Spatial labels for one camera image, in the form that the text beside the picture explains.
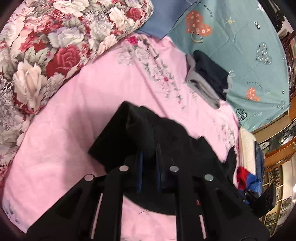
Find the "folded clothes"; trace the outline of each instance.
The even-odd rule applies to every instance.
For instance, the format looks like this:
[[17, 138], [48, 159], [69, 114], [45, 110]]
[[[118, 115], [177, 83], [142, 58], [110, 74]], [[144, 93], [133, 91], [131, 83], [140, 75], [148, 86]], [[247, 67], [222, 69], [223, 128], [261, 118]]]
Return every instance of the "folded clothes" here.
[[138, 32], [159, 39], [166, 36], [178, 18], [195, 2], [195, 0], [151, 0], [154, 13]]
[[228, 89], [228, 73], [205, 53], [195, 50], [193, 55], [196, 62], [195, 71], [212, 86], [222, 100], [226, 100], [224, 89]]
[[195, 60], [190, 54], [186, 54], [187, 63], [190, 66], [186, 76], [188, 86], [199, 94], [214, 109], [220, 108], [220, 97], [216, 94], [211, 85], [195, 71]]
[[204, 137], [194, 139], [177, 122], [161, 118], [148, 108], [123, 102], [110, 122], [89, 150], [104, 165], [108, 173], [124, 164], [125, 158], [143, 152], [143, 193], [125, 195], [149, 211], [174, 215], [174, 194], [158, 194], [156, 181], [156, 145], [162, 156], [172, 160], [172, 166], [187, 170], [192, 176], [203, 177], [209, 173], [231, 192], [237, 190], [232, 183], [236, 167], [234, 147], [225, 163], [221, 163]]

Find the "pink floral pattern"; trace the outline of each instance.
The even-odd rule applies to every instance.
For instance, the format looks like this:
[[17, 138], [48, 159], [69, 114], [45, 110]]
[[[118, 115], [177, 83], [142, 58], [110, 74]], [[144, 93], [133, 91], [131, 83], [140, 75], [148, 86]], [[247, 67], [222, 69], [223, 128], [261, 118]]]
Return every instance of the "pink floral pattern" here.
[[14, 11], [0, 33], [0, 185], [32, 117], [152, 13], [151, 0], [25, 0]]
[[165, 98], [170, 98], [172, 93], [177, 99], [181, 109], [185, 108], [179, 89], [175, 83], [175, 77], [169, 67], [159, 57], [159, 53], [151, 46], [148, 39], [142, 35], [126, 38], [131, 46], [122, 46], [119, 51], [119, 64], [132, 65], [134, 59], [141, 63], [142, 68], [150, 78], [159, 85], [160, 92]]

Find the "black fabric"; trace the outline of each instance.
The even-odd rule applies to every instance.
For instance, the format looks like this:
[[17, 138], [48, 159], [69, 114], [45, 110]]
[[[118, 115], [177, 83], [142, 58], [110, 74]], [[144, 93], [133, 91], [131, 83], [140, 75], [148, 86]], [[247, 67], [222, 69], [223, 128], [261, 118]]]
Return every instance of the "black fabric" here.
[[232, 184], [236, 155], [232, 148], [222, 164], [207, 141], [190, 137], [183, 126], [173, 120], [160, 118], [146, 107], [123, 102], [110, 122], [89, 150], [102, 163], [106, 172], [124, 164], [125, 158], [143, 152], [143, 180], [141, 194], [126, 194], [139, 206], [153, 212], [175, 215], [175, 197], [158, 194], [155, 175], [155, 147], [159, 143], [163, 156], [174, 165], [202, 177], [212, 174], [229, 190], [237, 192]]
[[295, 0], [273, 0], [280, 9], [280, 13], [285, 15], [289, 24], [296, 31], [296, 5]]
[[228, 73], [199, 50], [195, 50], [193, 56], [196, 62], [195, 71], [212, 86], [222, 100], [226, 100], [223, 90], [228, 89]]

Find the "red rose print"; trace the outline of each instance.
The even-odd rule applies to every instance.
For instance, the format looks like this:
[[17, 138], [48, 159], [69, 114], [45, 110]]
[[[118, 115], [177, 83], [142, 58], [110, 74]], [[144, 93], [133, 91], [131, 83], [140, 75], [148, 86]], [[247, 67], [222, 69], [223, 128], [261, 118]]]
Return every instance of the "red rose print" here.
[[77, 65], [80, 61], [80, 52], [77, 46], [69, 45], [67, 48], [60, 48], [54, 55], [46, 68], [48, 77], [53, 76], [56, 72], [67, 75], [69, 70]]
[[132, 18], [133, 20], [137, 21], [140, 20], [142, 18], [141, 16], [141, 12], [139, 11], [139, 9], [132, 7], [127, 13], [126, 16], [128, 18]]
[[86, 55], [87, 56], [88, 52], [89, 52], [88, 44], [82, 43], [82, 45], [81, 45], [81, 55]]
[[34, 48], [35, 48], [35, 51], [38, 52], [42, 49], [45, 49], [45, 43], [42, 42], [42, 40], [39, 42], [39, 43], [35, 43], [34, 44]]
[[138, 41], [139, 41], [139, 39], [135, 36], [132, 36], [130, 38], [126, 38], [126, 40], [132, 45], [137, 45]]

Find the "pink bedsheet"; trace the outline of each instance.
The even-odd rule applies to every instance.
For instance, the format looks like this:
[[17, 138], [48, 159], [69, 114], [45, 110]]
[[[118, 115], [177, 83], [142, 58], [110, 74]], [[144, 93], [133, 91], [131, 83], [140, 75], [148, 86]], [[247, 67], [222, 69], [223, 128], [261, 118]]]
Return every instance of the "pink bedsheet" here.
[[[204, 136], [221, 161], [237, 145], [236, 116], [221, 101], [212, 109], [184, 83], [185, 55], [165, 37], [156, 42], [134, 34], [85, 66], [33, 119], [6, 180], [3, 208], [26, 232], [84, 175], [104, 174], [87, 151], [127, 100], [181, 123]], [[122, 238], [128, 241], [175, 240], [176, 221], [123, 201]]]

